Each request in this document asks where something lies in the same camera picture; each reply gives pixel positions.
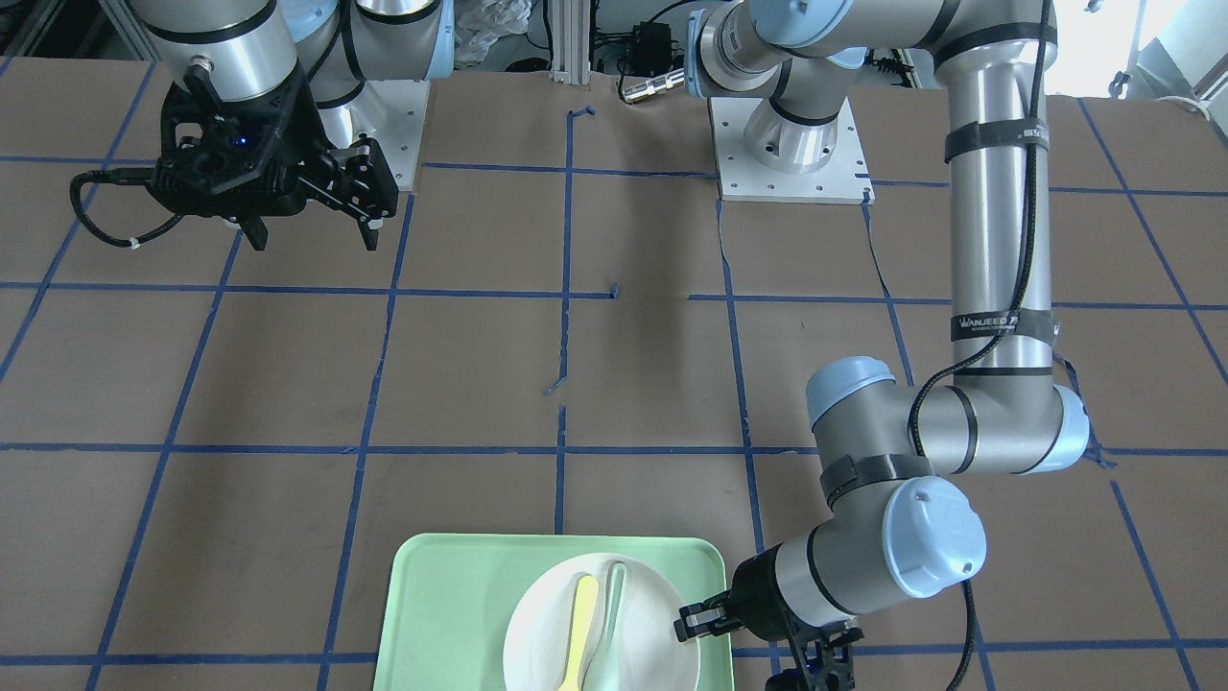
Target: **yellow utensil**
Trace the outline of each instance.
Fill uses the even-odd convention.
[[[597,610],[597,578],[589,573],[576,583],[576,599],[571,605],[571,639],[567,643],[567,671],[559,691],[580,691],[580,673],[588,647],[588,632]]]

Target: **light blue joint cap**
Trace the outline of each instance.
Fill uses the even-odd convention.
[[[278,7],[290,27],[290,37],[298,43],[316,33],[336,11],[338,0],[281,0]]]
[[[895,382],[895,377],[887,363],[866,356],[841,358],[810,376],[810,382],[806,384],[810,428],[833,406],[879,382]]]
[[[806,48],[831,33],[853,0],[750,0],[755,33],[783,48]]]
[[[1057,439],[1044,460],[1023,475],[1071,468],[1083,458],[1087,442],[1092,438],[1092,422],[1087,417],[1087,411],[1083,410],[1083,400],[1065,387],[1055,385],[1054,389],[1062,399],[1062,430],[1057,433]]]
[[[452,69],[456,66],[457,18],[452,0],[443,0],[440,12],[440,32],[435,34],[435,53],[431,55],[430,66],[426,68],[426,79],[445,79],[452,74]]]
[[[865,48],[845,48],[835,55],[828,55],[828,60],[846,70],[857,70],[866,64]]]
[[[985,566],[985,527],[958,487],[914,477],[887,501],[883,556],[892,578],[912,598],[930,598]]]
[[[686,93],[704,98],[704,90],[699,85],[699,29],[704,26],[704,14],[707,10],[695,10],[686,17],[686,56],[683,58],[683,66],[686,72]]]

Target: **metal mounting plate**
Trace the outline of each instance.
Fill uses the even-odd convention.
[[[861,204],[874,201],[874,185],[861,149],[861,136],[845,99],[840,108],[836,147],[828,164],[807,174],[785,173],[760,163],[742,136],[759,98],[710,98],[716,163],[721,195],[733,201],[796,201],[808,204]]]
[[[376,93],[388,107],[388,119],[375,137],[379,140],[388,167],[402,191],[414,189],[418,155],[422,147],[422,126],[426,124],[426,102],[431,82],[414,80],[371,81]]]

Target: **green tray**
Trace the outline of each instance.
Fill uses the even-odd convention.
[[[418,535],[392,563],[375,691],[502,691],[516,604],[550,567],[588,552],[640,560],[686,603],[725,590],[720,552],[693,538]],[[732,690],[729,637],[700,639],[699,691]]]

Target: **robotic arm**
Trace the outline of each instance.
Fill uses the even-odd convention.
[[[783,146],[779,133],[835,136],[824,118],[839,110],[849,80],[825,58],[861,45],[921,47],[948,90],[955,365],[921,388],[896,385],[872,358],[815,373],[809,422],[834,518],[742,563],[729,590],[684,608],[675,622],[680,641],[739,628],[787,639],[797,670],[770,690],[851,687],[837,653],[861,636],[852,617],[932,596],[985,562],[980,519],[941,476],[1061,470],[1088,442],[1082,403],[1051,374],[1040,76],[1056,29],[1049,0],[748,0],[693,14],[690,42],[691,93],[766,97],[747,136],[769,133],[760,160],[779,169],[799,158],[782,149],[808,150],[812,162],[823,151]],[[798,74],[823,83],[795,88]],[[948,374],[954,385],[936,388]]]
[[[220,216],[255,249],[262,216],[308,199],[352,217],[367,249],[397,212],[398,184],[376,139],[392,117],[368,79],[452,71],[452,0],[133,0],[174,83],[162,106],[152,168],[92,171],[70,196],[82,225],[136,248],[184,215]],[[88,183],[144,185],[174,215],[130,239],[98,228]]]

